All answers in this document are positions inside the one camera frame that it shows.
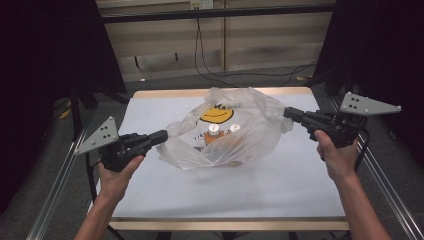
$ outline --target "human hand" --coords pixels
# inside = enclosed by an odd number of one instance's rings
[[[325,160],[327,165],[328,176],[334,181],[356,175],[356,147],[358,140],[356,139],[352,145],[344,148],[334,147],[331,138],[323,131],[316,130],[314,132],[319,144],[317,151],[321,159]]]
[[[99,164],[101,190],[99,197],[118,203],[125,196],[125,190],[129,181],[143,161],[143,156],[133,158],[121,172],[113,172],[105,169],[102,163]]]

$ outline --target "black cable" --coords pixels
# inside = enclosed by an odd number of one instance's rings
[[[194,67],[196,68],[196,71],[199,73],[199,75],[200,75],[200,76],[202,76],[202,77],[203,77],[203,78],[205,78],[205,79],[208,79],[208,80],[211,80],[211,81],[215,81],[215,82],[219,82],[219,83],[223,83],[223,84],[228,85],[228,86],[233,87],[233,88],[238,88],[237,86],[234,86],[234,85],[232,85],[232,84],[230,84],[230,83],[226,83],[226,82],[221,81],[221,80],[218,80],[218,79],[213,79],[213,78],[206,77],[205,75],[203,75],[203,74],[199,71],[199,68],[197,67],[197,42],[198,42],[198,39],[199,39],[199,35],[201,36],[201,33],[200,33],[200,31],[199,31],[199,28],[197,28],[197,34],[196,34],[196,48],[195,48],[195,50],[194,50]]]
[[[213,73],[213,72],[211,72],[211,71],[209,70],[209,68],[207,67],[206,62],[205,62],[204,48],[203,48],[203,38],[202,38],[202,30],[201,30],[201,28],[200,28],[200,21],[199,21],[199,19],[197,19],[196,49],[195,49],[195,55],[194,55],[194,59],[195,59],[195,68],[196,68],[197,72],[198,72],[198,73],[199,73],[202,77],[204,77],[204,78],[206,78],[206,79],[208,79],[208,80],[221,82],[221,83],[224,83],[224,84],[229,85],[229,86],[232,86],[232,87],[235,87],[235,86],[234,86],[234,85],[231,85],[231,84],[229,84],[229,83],[226,83],[226,82],[220,81],[220,80],[218,80],[218,79],[208,78],[208,77],[206,77],[206,76],[204,76],[203,74],[201,74],[201,73],[200,73],[199,69],[197,68],[197,48],[198,48],[198,47],[197,47],[197,46],[198,46],[198,45],[197,45],[197,42],[198,42],[199,38],[200,38],[200,46],[201,46],[201,55],[202,55],[203,65],[205,66],[206,71],[207,71],[209,74],[211,74],[211,75],[213,75],[213,76],[215,76],[215,77],[231,77],[231,76],[270,76],[270,77],[284,77],[284,76],[290,76],[290,77],[289,77],[289,79],[288,79],[286,82],[284,82],[283,84],[281,84],[281,85],[279,85],[279,86],[278,86],[278,87],[281,87],[281,86],[286,85],[286,84],[287,84],[287,83],[291,80],[291,78],[292,78],[293,74],[295,74],[295,73],[299,73],[299,72],[301,72],[301,71],[305,70],[305,69],[306,69],[306,68],[308,68],[308,67],[315,66],[315,65],[316,65],[315,63],[317,62],[317,61],[313,61],[313,62],[311,62],[311,63],[309,63],[309,64],[307,64],[307,65],[299,66],[299,67],[295,68],[295,69],[294,69],[291,73],[285,73],[285,74],[267,74],[267,73],[230,73],[230,74],[216,74],[216,73]]]
[[[90,193],[91,193],[91,199],[93,200],[93,204],[96,201],[97,198],[97,191],[96,191],[96,182],[94,180],[94,166],[99,164],[100,161],[96,162],[94,165],[90,164],[90,154],[85,154],[85,169],[87,171],[87,177],[88,177],[88,185],[90,186]],[[110,225],[106,228],[110,233],[112,233],[117,239],[119,240],[125,240],[124,237],[121,236],[121,234],[118,233],[113,227]]]
[[[293,69],[293,71],[290,73],[290,77],[289,77],[289,79],[287,79],[283,84],[281,84],[281,85],[278,85],[277,87],[282,87],[282,86],[284,86],[284,85],[286,85],[287,83],[289,83],[290,81],[291,81],[291,78],[293,77],[293,74],[295,74],[295,73],[299,73],[299,72],[301,72],[301,71],[303,71],[303,70],[305,70],[305,69],[307,69],[308,67],[310,67],[310,66],[314,66],[316,61],[313,61],[313,62],[311,62],[310,64],[307,64],[307,65],[302,65],[302,66],[299,66],[299,67],[297,67],[297,68],[295,68],[295,69]]]

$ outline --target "black curtain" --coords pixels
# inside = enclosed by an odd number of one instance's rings
[[[54,102],[72,84],[79,96],[95,91],[85,82],[126,92],[105,26],[87,21],[98,17],[94,0],[0,2],[0,212],[38,158]]]
[[[333,14],[315,74],[341,65],[325,79],[329,95],[355,82],[367,97],[402,105],[400,114],[383,118],[424,167],[424,2],[355,2],[363,6]],[[337,1],[345,7],[351,3]]]

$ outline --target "metal bracket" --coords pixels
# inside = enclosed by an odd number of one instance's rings
[[[361,116],[372,116],[387,113],[398,113],[401,106],[394,106],[379,102],[367,97],[362,97],[351,92],[346,93],[340,111]]]
[[[116,123],[109,117],[78,149],[74,154],[79,155],[93,149],[116,142],[119,139]]]

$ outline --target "forearm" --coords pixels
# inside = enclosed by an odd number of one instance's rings
[[[335,181],[353,239],[391,239],[356,175]]]
[[[102,239],[117,203],[100,193],[75,239]]]

